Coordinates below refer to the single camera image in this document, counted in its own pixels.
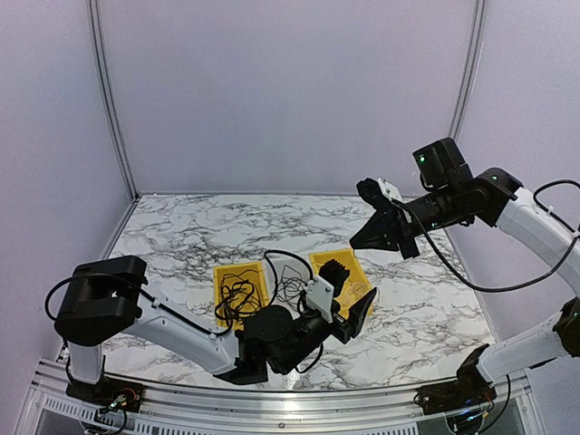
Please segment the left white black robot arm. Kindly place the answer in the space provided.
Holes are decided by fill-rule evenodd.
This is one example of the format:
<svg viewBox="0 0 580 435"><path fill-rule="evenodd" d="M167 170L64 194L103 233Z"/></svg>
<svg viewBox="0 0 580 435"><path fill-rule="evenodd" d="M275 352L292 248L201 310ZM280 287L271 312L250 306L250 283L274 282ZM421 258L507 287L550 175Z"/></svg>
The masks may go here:
<svg viewBox="0 0 580 435"><path fill-rule="evenodd" d="M357 337L377 291L369 290L341 316L336 301L349 270L326 262L306 284L303 312L293 317L270 304L244 319L239 330L220 330L182 309L163 293L144 290L147 264L120 256L77 266L61 282L55 331L68 343L72 376L96 403L113 397L114 383L102 374L103 342L129 334L177 353L214 377L235 385L266 382L268 374L286 375L332 336L341 343Z"/></svg>

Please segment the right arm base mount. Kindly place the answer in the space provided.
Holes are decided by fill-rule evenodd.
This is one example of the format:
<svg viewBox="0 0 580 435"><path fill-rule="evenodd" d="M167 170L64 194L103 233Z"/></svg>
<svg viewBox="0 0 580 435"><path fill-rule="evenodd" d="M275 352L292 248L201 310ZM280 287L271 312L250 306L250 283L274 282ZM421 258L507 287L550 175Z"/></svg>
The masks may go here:
<svg viewBox="0 0 580 435"><path fill-rule="evenodd" d="M472 351L456 371L456 378L421 386L413 401L424 415L455 411L497 398L492 381L487 381L477 369L479 357L488 348L483 344Z"/></svg>

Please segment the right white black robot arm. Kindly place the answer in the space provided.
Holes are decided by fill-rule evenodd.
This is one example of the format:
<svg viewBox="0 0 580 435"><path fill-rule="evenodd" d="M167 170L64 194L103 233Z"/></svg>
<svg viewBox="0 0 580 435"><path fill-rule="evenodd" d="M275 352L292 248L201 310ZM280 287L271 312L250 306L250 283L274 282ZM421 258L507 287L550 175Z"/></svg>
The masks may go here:
<svg viewBox="0 0 580 435"><path fill-rule="evenodd" d="M420 183L426 193L410 202L384 179L357 183L360 198L374 213L351 238L354 250L395 251L402 257L419 254L416 239L455 225L468 227L481 220L513 237L549 269L519 285L495 287L497 295L538 284L552 275L579 291L579 231L571 228L537 194L500 168L474 176L454 139L444 138L414 151ZM467 406L497 379L536 368L560 357L579 354L579 299L574 297L544 322L506 341L483 345L459 368L449 386L449 398Z"/></svg>

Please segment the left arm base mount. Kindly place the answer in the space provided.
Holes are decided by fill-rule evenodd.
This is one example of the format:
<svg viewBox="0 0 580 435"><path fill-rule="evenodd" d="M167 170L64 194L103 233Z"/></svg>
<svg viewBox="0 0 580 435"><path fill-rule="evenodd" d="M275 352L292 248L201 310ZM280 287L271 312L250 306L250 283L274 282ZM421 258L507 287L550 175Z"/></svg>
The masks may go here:
<svg viewBox="0 0 580 435"><path fill-rule="evenodd" d="M65 364L68 378L66 395L79 401L99 405L100 413L110 411L138 412L143 400L145 386L142 383L112 378L101 372L96 384L82 382L73 377L71 358Z"/></svg>

